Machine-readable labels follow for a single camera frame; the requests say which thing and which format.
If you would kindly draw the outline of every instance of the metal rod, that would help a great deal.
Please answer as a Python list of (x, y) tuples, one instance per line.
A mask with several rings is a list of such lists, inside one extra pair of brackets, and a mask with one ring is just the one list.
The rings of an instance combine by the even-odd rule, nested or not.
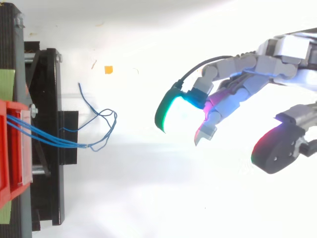
[(32, 63), (34, 56), (35, 56), (35, 53), (25, 53), (24, 54), (24, 62), (25, 63)]
[(32, 166), (32, 174), (33, 175), (44, 175), (45, 171), (42, 165), (33, 165)]

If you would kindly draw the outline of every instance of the black bracket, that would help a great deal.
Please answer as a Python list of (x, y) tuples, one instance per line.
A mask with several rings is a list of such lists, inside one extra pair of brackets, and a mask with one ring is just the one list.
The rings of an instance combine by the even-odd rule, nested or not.
[(308, 144), (301, 144), (299, 152), (306, 157), (310, 157), (317, 153), (317, 140), (312, 140)]

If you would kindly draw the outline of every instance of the blue wire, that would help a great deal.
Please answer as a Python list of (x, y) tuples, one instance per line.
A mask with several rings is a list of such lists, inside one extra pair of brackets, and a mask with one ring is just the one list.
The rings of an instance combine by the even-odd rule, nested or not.
[[(52, 136), (52, 135), (50, 135), (50, 134), (48, 134), (48, 133), (46, 133), (46, 132), (44, 132), (44, 131), (42, 131), (42, 130), (40, 130), (40, 129), (38, 129), (38, 128), (36, 128), (36, 127), (34, 127), (34, 126), (32, 126), (32, 125), (30, 125), (30, 124), (28, 124), (28, 123), (26, 123), (26, 122), (24, 122), (24, 121), (18, 119), (18, 118), (16, 118), (16, 117), (7, 115), (7, 118), (8, 118), (9, 120), (12, 120), (13, 122), (17, 123), (17, 124), (20, 125), (21, 127), (24, 127), (24, 128), (26, 128), (26, 129), (29, 129), (29, 130), (31, 130), (32, 132), (37, 133), (39, 136), (41, 136), (41, 137), (43, 137), (43, 138), (48, 139), (48, 140), (51, 141), (51, 142), (49, 142), (49, 141), (46, 141), (46, 140), (44, 140), (44, 139), (41, 139), (41, 138), (39, 138), (39, 137), (37, 137), (37, 136), (33, 136), (33, 135), (31, 135), (31, 134), (25, 132), (24, 130), (20, 129), (18, 126), (14, 125), (14, 124), (12, 124), (12, 123), (10, 123), (10, 122), (8, 122), (8, 121), (7, 121), (7, 124), (10, 125), (10, 126), (12, 126), (12, 127), (14, 127), (15, 129), (19, 130), (19, 131), (22, 132), (23, 134), (28, 135), (28, 136), (30, 136), (30, 137), (33, 138), (33, 139), (36, 139), (36, 140), (38, 140), (38, 141), (41, 141), (41, 142), (43, 142), (43, 143), (45, 143), (45, 144), (48, 144), (48, 145), (51, 145), (51, 146), (55, 146), (55, 147), (59, 147), (59, 148), (91, 148), (91, 150), (94, 151), (94, 152), (100, 151), (101, 149), (103, 149), (103, 148), (107, 145), (107, 142), (108, 142), (108, 140), (109, 140), (109, 138), (110, 138), (110, 135), (111, 135), (111, 133), (112, 133), (112, 131), (113, 131), (115, 125), (116, 125), (117, 113), (116, 113), (115, 111), (111, 110), (111, 109), (104, 109), (104, 110), (102, 110), (100, 113), (97, 113), (97, 111), (93, 108), (93, 106), (91, 106), (91, 105), (88, 103), (88, 101), (85, 99), (84, 94), (83, 94), (82, 89), (81, 89), (80, 83), (78, 83), (78, 86), (79, 86), (79, 90), (80, 90), (80, 94), (81, 94), (82, 98), (84, 99), (84, 101), (86, 102), (86, 104), (90, 107), (90, 109), (96, 114), (96, 116), (95, 116), (94, 118), (92, 118), (89, 122), (87, 122), (86, 124), (84, 124), (83, 126), (81, 126), (81, 127), (80, 127), (79, 129), (77, 129), (77, 130), (69, 130), (69, 129), (64, 128), (64, 127), (61, 128), (61, 129), (64, 129), (64, 130), (67, 130), (67, 131), (70, 131), (70, 132), (77, 132), (77, 131), (81, 130), (83, 127), (85, 127), (86, 125), (88, 125), (90, 122), (92, 122), (93, 120), (95, 120), (98, 116), (101, 116), (103, 119), (106, 120), (107, 124), (108, 124), (109, 127), (110, 127), (110, 130), (106, 133), (106, 135), (105, 135), (101, 140), (99, 140), (99, 141), (97, 141), (97, 142), (95, 142), (95, 143), (92, 143), (92, 144), (78, 144), (78, 143), (76, 143), (76, 142), (72, 142), (72, 141), (68, 141), (68, 140), (64, 140), (64, 139), (61, 139), (61, 138), (57, 138), (57, 137), (55, 137), (55, 136)], [(103, 113), (104, 111), (111, 111), (111, 113), (108, 114), (108, 115), (102, 115), (102, 113)], [(106, 117), (111, 116), (112, 114), (114, 114), (114, 122), (113, 122), (113, 124), (112, 124), (112, 126), (111, 126)], [(105, 144), (104, 144), (102, 147), (100, 147), (100, 148), (97, 149), (97, 150), (93, 148), (94, 145), (97, 145), (97, 144), (101, 143), (101, 142), (104, 141), (104, 140), (106, 140), (106, 142), (105, 142)]]
[(57, 138), (55, 136), (52, 136), (50, 134), (47, 134), (46, 132), (16, 118), (16, 117), (13, 117), (13, 116), (10, 116), (10, 115), (7, 115), (7, 118), (14, 121), (15, 123), (19, 124), (20, 126), (24, 127), (24, 128), (27, 128), (37, 134), (39, 134), (40, 136), (46, 138), (46, 139), (49, 139), (53, 142), (56, 142), (56, 143), (61, 143), (61, 142), (64, 142), (64, 143), (69, 143), (69, 144), (72, 144), (72, 145), (76, 145), (76, 146), (83, 146), (83, 147), (87, 147), (86, 144), (78, 144), (76, 142), (72, 142), (72, 141), (68, 141), (68, 140), (64, 140), (64, 139), (61, 139), (61, 138)]
[(49, 142), (49, 141), (43, 140), (43, 139), (41, 139), (41, 138), (38, 138), (38, 137), (36, 137), (36, 136), (33, 136), (33, 135), (31, 135), (31, 134), (25, 132), (24, 130), (20, 129), (18, 126), (14, 125), (14, 124), (12, 124), (12, 123), (10, 123), (10, 122), (8, 122), (8, 121), (7, 121), (6, 123), (7, 123), (8, 125), (12, 126), (13, 128), (17, 129), (18, 131), (22, 132), (23, 134), (25, 134), (25, 135), (27, 135), (27, 136), (33, 138), (33, 139), (36, 139), (36, 140), (38, 140), (38, 141), (40, 141), (40, 142), (43, 142), (43, 143), (45, 143), (45, 144), (48, 144), (48, 145), (51, 145), (51, 146), (55, 146), (55, 147), (59, 147), (59, 148), (77, 148), (76, 146), (69, 146), (69, 145), (68, 145), (68, 146), (66, 146), (66, 145), (63, 146), (63, 145), (59, 145), (59, 144), (53, 144), (53, 143), (51, 143), (51, 142)]
[[(101, 113), (103, 113), (104, 111), (111, 111), (110, 114), (108, 115), (101, 115)], [(59, 130), (67, 130), (69, 132), (78, 132), (79, 130), (81, 130), (82, 128), (84, 128), (85, 126), (87, 126), (89, 123), (91, 123), (94, 119), (96, 119), (98, 116), (102, 116), (102, 117), (108, 117), (108, 116), (111, 116), (113, 114), (113, 110), (111, 109), (104, 109), (102, 110), (101, 112), (99, 112), (94, 118), (92, 118), (89, 122), (87, 122), (86, 124), (82, 125), (80, 128), (78, 128), (77, 130), (70, 130), (70, 129), (67, 129), (65, 127), (59, 129)]]

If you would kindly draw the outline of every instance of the wire bundle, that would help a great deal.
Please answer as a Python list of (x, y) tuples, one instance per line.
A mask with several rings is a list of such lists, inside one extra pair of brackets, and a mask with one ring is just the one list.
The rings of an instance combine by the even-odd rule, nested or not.
[[(23, 120), (21, 119), (18, 119), (16, 117), (13, 117), (13, 116), (10, 116), (10, 115), (7, 115), (6, 118), (12, 122), (9, 122), (7, 120), (7, 124), (12, 126), (13, 128), (17, 129), (18, 131), (22, 132), (23, 134), (33, 138), (33, 139), (36, 139), (42, 143), (45, 143), (45, 144), (48, 144), (48, 145), (51, 145), (51, 146), (55, 146), (55, 147), (59, 147), (59, 148), (82, 148), (82, 149), (86, 149), (86, 148), (90, 148), (92, 151), (94, 152), (98, 152), (100, 151), (101, 149), (103, 149), (106, 145), (107, 145), (107, 142), (108, 142), (108, 139), (116, 125), (116, 119), (117, 119), (117, 113), (111, 109), (104, 109), (102, 110), (101, 112), (97, 112), (90, 104), (89, 102), (85, 99), (84, 97), (84, 94), (82, 92), (82, 89), (81, 89), (81, 86), (80, 86), (80, 83), (78, 83), (78, 86), (79, 86), (79, 90), (80, 90), (80, 94), (82, 96), (82, 98), (84, 99), (84, 101), (86, 102), (86, 104), (90, 107), (90, 109), (93, 111), (94, 114), (96, 114), (96, 116), (94, 118), (92, 118), (89, 122), (87, 122), (86, 124), (84, 124), (83, 126), (81, 126), (80, 128), (78, 128), (77, 130), (69, 130), (67, 128), (61, 128), (60, 130), (64, 129), (64, 130), (67, 130), (69, 132), (77, 132), (79, 130), (81, 130), (82, 128), (84, 128), (85, 126), (87, 126), (89, 123), (91, 123), (93, 120), (95, 120), (97, 117), (102, 117), (103, 119), (106, 120), (108, 126), (110, 127), (110, 130), (106, 133), (106, 135), (99, 141), (95, 142), (95, 143), (92, 143), (92, 144), (80, 144), (80, 143), (76, 143), (76, 142), (72, 142), (72, 141), (69, 141), (69, 140), (64, 140), (64, 139), (61, 139), (61, 138), (58, 138), (58, 137), (55, 137), (55, 136), (52, 136), (38, 128), (36, 128), (35, 126), (32, 126), (26, 122), (24, 122)], [(109, 111), (110, 113), (109, 114), (106, 114), (106, 115), (102, 115), (103, 112), (105, 111)], [(109, 117), (113, 115), (114, 117), (114, 122), (112, 125), (110, 125), (108, 119), (106, 117)], [(35, 133), (35, 135), (32, 135), (32, 134), (29, 134), (28, 132), (24, 131), (23, 128), (25, 129), (28, 129), (30, 131), (32, 131), (33, 133)], [(95, 149), (93, 146), (101, 143), (105, 141), (104, 145), (102, 147), (100, 147), (99, 149)]]

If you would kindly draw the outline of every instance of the robotic hand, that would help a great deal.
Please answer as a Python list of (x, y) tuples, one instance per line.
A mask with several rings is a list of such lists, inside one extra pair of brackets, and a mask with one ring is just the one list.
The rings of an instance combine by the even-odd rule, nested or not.
[[(184, 79), (202, 65), (206, 65), (202, 77), (190, 91), (182, 92)], [(227, 78), (210, 95), (213, 82)], [(267, 84), (296, 84), (317, 91), (317, 83), (309, 83), (314, 80), (317, 80), (317, 28), (276, 36), (255, 52), (214, 58), (193, 68), (165, 95), (156, 113), (156, 125), (163, 130), (166, 111), (173, 99), (181, 96), (205, 112), (206, 118), (195, 134), (197, 145), (202, 138), (211, 140), (216, 125)], [(309, 157), (317, 152), (317, 140), (304, 139), (308, 129), (317, 125), (317, 103), (296, 105), (278, 114), (276, 119), (282, 124), (262, 137), (252, 152), (252, 163), (269, 174), (290, 165), (300, 154)]]

